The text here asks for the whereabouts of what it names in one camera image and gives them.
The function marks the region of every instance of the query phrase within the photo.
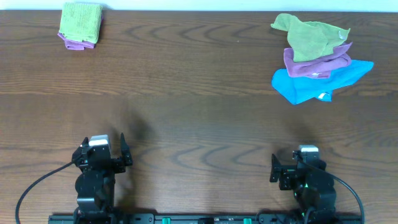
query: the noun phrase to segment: green cloth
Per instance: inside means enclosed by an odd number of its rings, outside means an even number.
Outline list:
[[[60,33],[66,39],[96,44],[100,34],[102,6],[98,4],[65,3]]]
[[[348,37],[344,30],[323,22],[302,22],[297,17],[281,13],[272,28],[287,31],[287,41],[294,51],[294,62],[306,62],[333,54]]]

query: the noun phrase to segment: wire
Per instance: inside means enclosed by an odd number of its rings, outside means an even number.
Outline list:
[[[263,211],[271,211],[271,209],[263,208],[263,209],[259,210],[259,211],[257,212],[257,214],[256,214],[256,221],[259,221],[260,212],[263,212]],[[272,214],[275,215],[276,219],[278,219],[278,222],[280,222],[281,224],[283,224],[283,222],[280,220],[280,218],[278,217],[278,215],[277,215],[276,213],[272,213]]]
[[[53,170],[53,171],[49,172],[48,174],[45,174],[45,175],[42,176],[41,178],[37,179],[33,184],[31,184],[31,185],[25,190],[25,192],[24,192],[24,193],[21,195],[21,197],[19,198],[18,203],[17,203],[17,207],[15,208],[15,220],[16,220],[17,224],[21,224],[21,221],[19,220],[19,208],[21,207],[22,200],[25,198],[25,196],[27,195],[27,193],[28,193],[30,190],[32,190],[32,188],[33,188],[36,184],[38,184],[40,181],[46,179],[47,177],[53,175],[54,173],[56,173],[56,172],[58,172],[58,171],[61,171],[61,170],[65,169],[65,168],[67,168],[68,166],[72,165],[72,164],[73,164],[77,159],[79,159],[80,157],[81,157],[81,156],[77,157],[75,160],[69,162],[68,164],[65,164],[64,166],[62,166],[62,167],[60,167],[60,168],[58,168],[58,169]]]
[[[307,210],[307,212],[305,212],[304,224],[307,224],[307,223],[308,223],[308,219],[310,218],[310,213],[311,213],[312,211],[315,211],[315,208],[314,208],[314,207],[310,207],[310,208]]]
[[[322,173],[324,173],[324,174],[330,175],[333,179],[335,179],[335,180],[337,180],[339,183],[343,184],[343,185],[354,195],[356,201],[358,202],[359,210],[361,211],[361,223],[362,223],[362,224],[365,223],[365,211],[364,211],[364,208],[363,208],[362,201],[361,201],[361,199],[359,198],[359,195],[355,192],[355,190],[354,190],[352,187],[350,187],[346,182],[344,182],[344,181],[341,180],[340,178],[336,177],[335,175],[333,175],[333,174],[331,174],[331,173],[329,173],[329,172],[326,172],[326,171],[324,171],[324,170],[321,170],[321,169],[319,169],[319,168],[317,168],[317,167],[315,167],[315,166],[312,166],[312,165],[310,165],[310,164],[307,164],[306,162],[303,161],[303,159],[302,159],[301,157],[298,157],[297,160],[298,160],[299,162],[301,162],[302,164],[306,165],[307,167],[311,168],[311,169],[315,169],[315,170],[320,171],[320,172],[322,172]]]

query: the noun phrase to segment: table surface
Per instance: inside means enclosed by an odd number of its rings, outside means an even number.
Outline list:
[[[297,208],[269,183],[271,154],[292,163],[316,144],[327,170],[362,198],[367,223],[398,218],[398,14],[293,13],[351,28],[352,59],[374,68],[332,103],[292,106],[271,86],[284,67],[278,12],[105,11],[95,49],[66,50],[60,11],[0,11],[0,223],[21,193],[70,162],[85,136],[119,134],[134,166],[116,177],[127,212],[256,213]],[[71,213],[69,167],[37,185],[22,223]],[[336,185],[338,211],[358,213]]]

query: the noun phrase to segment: towel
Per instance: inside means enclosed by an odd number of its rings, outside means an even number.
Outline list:
[[[60,33],[68,40],[96,44],[100,34],[102,6],[98,4],[65,3]]]
[[[65,41],[65,47],[68,50],[84,50],[85,48],[93,49],[95,45],[88,41],[79,42],[74,40],[68,40],[61,33],[58,33],[58,36],[61,37],[63,41]]]
[[[333,54],[308,62],[293,62],[293,49],[284,52],[284,61],[290,77],[329,78],[332,70],[351,64],[351,58],[346,54],[353,43],[343,44],[333,49]]]
[[[294,62],[307,62],[333,54],[333,48],[348,37],[344,30],[322,22],[302,22],[290,14],[281,13],[272,28],[287,31],[287,41],[294,51]]]
[[[353,85],[373,68],[373,62],[352,60],[351,65],[331,71],[328,79],[291,78],[286,69],[279,69],[272,86],[293,105],[311,98],[331,101],[332,90]]]

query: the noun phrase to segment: white label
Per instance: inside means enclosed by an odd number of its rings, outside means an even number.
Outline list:
[[[298,147],[298,149],[299,149],[301,152],[318,152],[318,151],[319,151],[319,150],[318,150],[318,147],[313,146],[313,145],[300,145],[300,146]]]
[[[315,73],[312,73],[311,75],[312,75],[313,77],[317,77],[319,74],[322,74],[322,72],[315,72]]]
[[[319,99],[323,99],[323,97],[326,95],[326,93],[321,93],[321,95],[318,96]]]

